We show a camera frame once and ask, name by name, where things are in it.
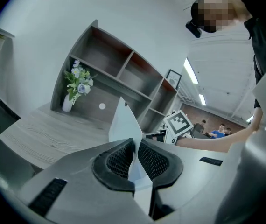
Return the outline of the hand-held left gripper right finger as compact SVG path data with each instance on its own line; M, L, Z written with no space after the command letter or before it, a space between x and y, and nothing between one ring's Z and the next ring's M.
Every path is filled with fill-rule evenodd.
M153 182L154 221L216 221L237 173L243 144L212 152L142 139L139 160Z

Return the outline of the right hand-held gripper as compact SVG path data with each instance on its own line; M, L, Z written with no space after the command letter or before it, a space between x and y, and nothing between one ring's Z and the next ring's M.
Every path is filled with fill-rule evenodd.
M167 130L164 142L175 145L177 138L189 132L194 126L186 114L179 110L163 119Z

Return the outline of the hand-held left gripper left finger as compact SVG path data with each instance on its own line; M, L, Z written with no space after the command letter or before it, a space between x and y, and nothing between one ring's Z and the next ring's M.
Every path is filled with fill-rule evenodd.
M150 224L128 179L134 150L129 138L68 154L24 184L18 198L55 224Z

